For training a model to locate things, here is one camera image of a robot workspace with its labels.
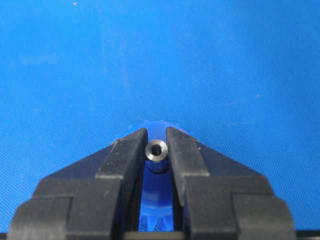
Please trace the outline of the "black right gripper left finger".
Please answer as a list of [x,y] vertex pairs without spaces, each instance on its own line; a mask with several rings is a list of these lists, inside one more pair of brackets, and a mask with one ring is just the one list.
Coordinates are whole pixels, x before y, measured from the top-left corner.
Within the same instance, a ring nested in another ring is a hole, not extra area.
[[118,240],[139,225],[141,128],[45,178],[11,221],[10,240]]

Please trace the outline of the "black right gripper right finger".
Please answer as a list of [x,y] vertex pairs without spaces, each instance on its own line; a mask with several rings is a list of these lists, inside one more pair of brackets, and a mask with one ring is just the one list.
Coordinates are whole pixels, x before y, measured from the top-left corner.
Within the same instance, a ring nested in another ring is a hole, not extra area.
[[166,129],[173,226],[188,240],[294,240],[287,204],[261,173]]

